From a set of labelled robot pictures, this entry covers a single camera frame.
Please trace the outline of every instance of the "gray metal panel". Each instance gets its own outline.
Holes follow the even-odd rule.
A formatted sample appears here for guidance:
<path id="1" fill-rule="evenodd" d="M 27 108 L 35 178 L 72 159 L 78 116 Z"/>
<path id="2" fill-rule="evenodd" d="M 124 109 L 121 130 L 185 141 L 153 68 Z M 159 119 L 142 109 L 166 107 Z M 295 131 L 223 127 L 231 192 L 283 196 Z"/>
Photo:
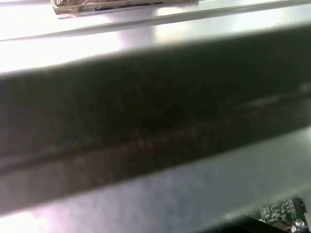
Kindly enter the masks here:
<path id="1" fill-rule="evenodd" d="M 0 230 L 198 232 L 256 205 L 309 189 L 310 134 L 311 128 L 306 128 L 212 159 L 11 214 L 0 219 Z"/>

